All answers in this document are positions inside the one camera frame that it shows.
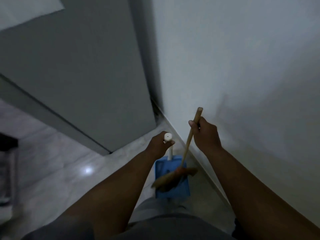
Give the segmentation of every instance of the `gray pants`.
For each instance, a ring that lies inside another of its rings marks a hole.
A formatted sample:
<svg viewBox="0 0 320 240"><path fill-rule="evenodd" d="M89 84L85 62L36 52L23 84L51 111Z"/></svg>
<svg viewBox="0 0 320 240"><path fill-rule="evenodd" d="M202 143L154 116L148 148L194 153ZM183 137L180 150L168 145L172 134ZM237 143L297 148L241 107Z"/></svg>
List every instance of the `gray pants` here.
<svg viewBox="0 0 320 240"><path fill-rule="evenodd" d="M148 198L134 209L129 224L170 213L191 215L186 207L181 205L181 200L179 199Z"/></svg>

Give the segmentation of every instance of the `forearm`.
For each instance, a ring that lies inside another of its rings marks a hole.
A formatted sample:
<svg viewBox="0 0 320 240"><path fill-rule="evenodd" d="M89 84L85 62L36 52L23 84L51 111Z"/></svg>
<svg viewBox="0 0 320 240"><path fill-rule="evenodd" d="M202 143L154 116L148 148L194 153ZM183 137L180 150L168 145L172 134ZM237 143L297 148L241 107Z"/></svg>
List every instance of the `forearm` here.
<svg viewBox="0 0 320 240"><path fill-rule="evenodd" d="M64 214L89 220L96 239L123 232L155 159L146 151L139 153L94 186Z"/></svg>
<svg viewBox="0 0 320 240"><path fill-rule="evenodd" d="M245 231L253 239L319 239L320 230L224 149L206 156Z"/></svg>

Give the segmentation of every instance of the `floor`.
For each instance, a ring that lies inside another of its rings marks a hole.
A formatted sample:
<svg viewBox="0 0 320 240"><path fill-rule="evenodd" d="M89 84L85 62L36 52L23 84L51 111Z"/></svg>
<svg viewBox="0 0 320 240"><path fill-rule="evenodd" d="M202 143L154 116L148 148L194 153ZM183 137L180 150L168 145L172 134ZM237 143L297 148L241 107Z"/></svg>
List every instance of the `floor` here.
<svg viewBox="0 0 320 240"><path fill-rule="evenodd" d="M19 217L2 229L6 239L20 239L28 232L57 218L88 190L143 151L150 139L165 130L176 135L166 121L156 115L157 128L114 153L101 156L57 130L0 100L0 132L19 139L18 197ZM176 139L174 155L182 154ZM188 166L197 166L187 157ZM154 196L151 184L154 168L146 180L137 206ZM194 215L231 233L234 213L199 171L189 178L191 196L184 205Z"/></svg>

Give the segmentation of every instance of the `broom handle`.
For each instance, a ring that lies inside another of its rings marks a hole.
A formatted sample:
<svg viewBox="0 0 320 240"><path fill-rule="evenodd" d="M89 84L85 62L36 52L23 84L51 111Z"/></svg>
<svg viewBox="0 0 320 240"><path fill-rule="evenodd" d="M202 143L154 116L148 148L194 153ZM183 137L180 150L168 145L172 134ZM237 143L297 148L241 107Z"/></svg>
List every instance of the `broom handle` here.
<svg viewBox="0 0 320 240"><path fill-rule="evenodd" d="M198 124L198 122L199 122L199 120L200 120L200 117L201 117L201 114L202 114L202 110L203 110L203 108L199 107L199 108L197 109L197 112L195 113L195 117L194 117L194 120L193 120L193 121L194 121L196 124ZM181 161L181 167L183 166L184 160L186 159L186 155L187 155L187 153L188 153L188 150L189 150L189 146L190 146L192 137L193 137L193 132L192 132L192 129L190 129L188 139L186 140L186 149L184 150L183 157L182 157L182 161Z"/></svg>

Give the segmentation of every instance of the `cabinet door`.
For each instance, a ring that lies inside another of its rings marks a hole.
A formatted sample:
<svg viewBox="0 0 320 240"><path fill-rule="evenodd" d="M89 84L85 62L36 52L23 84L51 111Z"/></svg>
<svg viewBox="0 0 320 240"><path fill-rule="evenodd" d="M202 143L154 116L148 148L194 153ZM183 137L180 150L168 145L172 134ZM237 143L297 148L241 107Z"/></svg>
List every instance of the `cabinet door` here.
<svg viewBox="0 0 320 240"><path fill-rule="evenodd" d="M114 151L156 126L128 1L61 1L0 32L0 72Z"/></svg>

